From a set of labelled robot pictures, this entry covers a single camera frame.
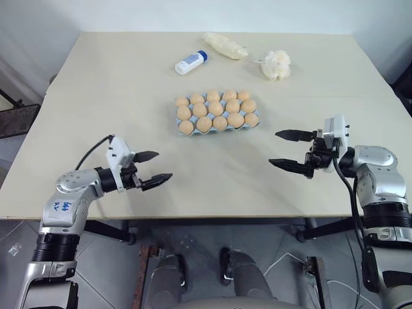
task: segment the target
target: egg carton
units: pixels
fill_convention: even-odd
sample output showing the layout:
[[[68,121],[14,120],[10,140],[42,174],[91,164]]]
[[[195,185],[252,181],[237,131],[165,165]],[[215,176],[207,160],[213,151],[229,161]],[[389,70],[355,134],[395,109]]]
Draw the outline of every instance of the egg carton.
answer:
[[[206,94],[205,94],[205,93],[202,93],[202,97],[205,99],[205,103],[204,103],[204,104],[205,104],[207,110],[209,110],[209,104],[210,104],[210,102],[209,102],[209,101],[206,101]],[[225,100],[220,100],[220,104],[222,105],[223,110],[224,110],[223,114],[220,115],[220,116],[223,116],[223,117],[225,117],[225,118],[227,119],[227,117],[229,116],[229,113],[228,113],[227,111],[225,111],[226,103],[227,103],[227,102],[226,102]],[[248,125],[248,124],[245,124],[245,123],[244,123],[241,127],[238,127],[237,129],[236,129],[234,126],[231,126],[231,125],[228,124],[227,127],[226,127],[226,129],[224,129],[223,131],[219,131],[219,130],[217,130],[214,126],[212,126],[207,132],[203,133],[203,132],[201,132],[199,129],[196,128],[196,123],[197,123],[199,117],[196,117],[196,116],[193,115],[193,106],[194,106],[194,104],[191,104],[191,103],[188,105],[188,108],[191,110],[191,113],[192,113],[192,117],[189,119],[189,121],[192,122],[193,127],[194,127],[194,130],[193,130],[193,132],[192,132],[190,135],[186,135],[186,134],[183,134],[182,132],[178,131],[180,135],[192,136],[193,134],[208,134],[208,133],[210,133],[210,132],[215,132],[215,131],[216,131],[216,132],[219,132],[219,133],[222,133],[222,132],[228,131],[228,130],[233,131],[233,130],[251,129],[251,128],[253,128],[252,126],[250,126],[250,125]],[[242,110],[240,110],[239,113],[240,113],[240,115],[242,115],[243,117],[247,114],[246,112],[244,112],[244,111],[242,111]],[[255,110],[255,111],[253,112],[253,114],[255,114],[255,115],[258,116],[258,117],[260,116],[260,113],[259,113],[257,110]],[[208,113],[208,114],[206,115],[206,117],[209,117],[209,118],[212,120],[212,122],[213,122],[213,119],[215,119],[217,116],[213,115],[212,113]],[[177,126],[178,126],[178,130],[179,130],[179,124],[180,124],[180,122],[182,122],[182,121],[183,121],[183,120],[180,120],[179,118],[176,118],[176,124],[177,124]],[[254,126],[254,127],[257,127],[259,124],[260,124],[260,117],[259,117],[259,122],[258,122],[257,125]]]

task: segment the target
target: egg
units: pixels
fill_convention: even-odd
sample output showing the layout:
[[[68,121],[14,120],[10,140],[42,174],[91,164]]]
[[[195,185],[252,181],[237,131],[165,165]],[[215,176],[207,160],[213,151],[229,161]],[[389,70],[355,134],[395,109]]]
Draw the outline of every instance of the egg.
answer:
[[[230,113],[227,117],[227,123],[233,126],[235,129],[241,127],[245,119],[239,113]]]
[[[250,125],[251,127],[256,127],[259,123],[259,117],[255,114],[246,114],[245,115],[245,123]]]
[[[221,99],[227,102],[227,101],[233,100],[235,98],[236,98],[236,91],[228,90],[223,94]]]
[[[210,90],[206,95],[206,100],[208,100],[209,102],[220,101],[220,94],[215,89]]]
[[[196,123],[200,132],[206,133],[212,127],[212,120],[209,117],[201,117]]]
[[[256,102],[255,100],[252,100],[251,98],[243,101],[240,109],[242,111],[245,111],[246,113],[253,113],[256,110]]]
[[[246,101],[248,99],[250,99],[250,94],[249,92],[245,91],[245,90],[241,90],[238,93],[238,99],[242,100],[242,101]]]
[[[179,106],[188,106],[189,105],[189,100],[187,100],[185,97],[178,97],[174,104],[179,107]]]
[[[193,93],[191,95],[191,103],[192,104],[203,104],[205,102],[205,98],[199,93]]]
[[[187,120],[192,117],[192,112],[187,106],[179,106],[177,115],[180,120]]]
[[[200,118],[207,115],[207,109],[205,104],[195,104],[193,105],[193,115]]]
[[[188,120],[183,120],[179,124],[179,131],[183,134],[190,135],[194,130],[193,123]]]
[[[220,102],[214,101],[209,104],[209,113],[213,114],[214,116],[220,116],[223,114],[223,106]]]
[[[213,119],[213,126],[216,128],[218,131],[224,131],[227,127],[227,120],[223,116],[217,116],[215,119]]]
[[[225,109],[228,113],[237,113],[240,110],[240,104],[238,100],[233,99],[226,103]]]

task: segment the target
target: table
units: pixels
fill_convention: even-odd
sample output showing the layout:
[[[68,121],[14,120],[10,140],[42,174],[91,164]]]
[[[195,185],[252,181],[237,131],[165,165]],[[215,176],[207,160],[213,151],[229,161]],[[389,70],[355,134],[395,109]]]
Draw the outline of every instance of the table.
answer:
[[[224,34],[247,47],[247,59],[216,53],[202,33],[82,33],[0,190],[0,216],[39,219],[56,179],[110,133],[135,151],[160,153],[138,166],[139,177],[174,176],[150,191],[107,194],[91,205],[91,219],[347,216],[348,193],[335,173],[307,180],[268,163],[303,162],[310,146],[276,131],[322,128],[337,113],[351,125],[350,145],[382,145],[398,156],[412,192],[412,120],[351,35]],[[174,64],[199,49],[208,63],[179,76]],[[254,60],[276,49],[290,54],[292,74],[270,82]],[[179,135],[174,98],[214,88],[249,90],[261,124]],[[107,167],[104,153],[96,150],[83,168]]]

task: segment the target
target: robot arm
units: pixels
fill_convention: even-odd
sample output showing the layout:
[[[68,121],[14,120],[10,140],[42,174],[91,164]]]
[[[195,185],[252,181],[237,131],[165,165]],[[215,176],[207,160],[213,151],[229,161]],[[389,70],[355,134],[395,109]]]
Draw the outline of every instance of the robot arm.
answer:
[[[108,169],[98,167],[63,174],[55,194],[44,206],[37,247],[24,275],[16,309],[77,308],[77,284],[67,281],[75,275],[76,248],[88,217],[90,203],[104,193],[131,188],[148,190],[166,182],[172,174],[149,180],[137,178],[134,162],[152,159],[158,153],[134,153],[118,137],[110,141]]]
[[[324,130],[313,132],[285,130],[276,133],[287,140],[313,140],[305,163],[270,159],[276,167],[312,178],[315,169],[330,169],[333,160],[345,177],[355,178],[354,191],[363,209],[361,230],[362,276],[364,286],[378,293],[387,309],[412,306],[412,219],[408,211],[406,185],[397,171],[397,157],[379,146],[348,147],[342,115],[325,121]]]

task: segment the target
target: plastic bottle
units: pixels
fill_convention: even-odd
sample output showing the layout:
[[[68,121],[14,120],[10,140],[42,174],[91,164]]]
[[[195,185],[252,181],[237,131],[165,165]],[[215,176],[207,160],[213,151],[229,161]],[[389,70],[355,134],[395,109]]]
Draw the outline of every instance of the plastic bottle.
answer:
[[[178,72],[178,74],[185,75],[187,72],[190,72],[195,67],[204,63],[206,60],[207,54],[203,50],[200,50],[197,53],[194,53],[184,58],[182,61],[176,63],[174,69],[176,70],[176,72]]]

